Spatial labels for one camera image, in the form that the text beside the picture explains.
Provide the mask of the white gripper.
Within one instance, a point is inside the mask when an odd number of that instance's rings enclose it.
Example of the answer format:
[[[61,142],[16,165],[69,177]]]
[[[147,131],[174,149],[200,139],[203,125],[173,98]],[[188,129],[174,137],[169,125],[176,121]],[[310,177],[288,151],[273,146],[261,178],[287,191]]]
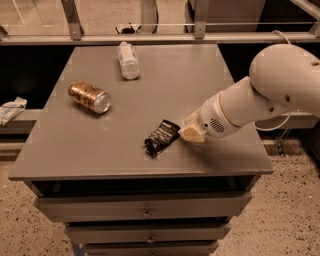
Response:
[[[224,116],[220,106],[220,95],[217,94],[208,99],[197,111],[183,120],[187,125],[181,128],[179,135],[188,142],[205,141],[206,134],[214,138],[223,138],[239,130],[239,127],[231,124]]]

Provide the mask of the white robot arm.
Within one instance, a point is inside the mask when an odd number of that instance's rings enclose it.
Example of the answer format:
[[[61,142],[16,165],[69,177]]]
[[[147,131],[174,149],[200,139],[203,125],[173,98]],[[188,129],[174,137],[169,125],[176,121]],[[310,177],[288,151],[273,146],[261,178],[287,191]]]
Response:
[[[179,134],[190,142],[223,138],[297,109],[320,115],[319,59],[296,45],[274,44],[254,57],[248,76],[186,118]]]

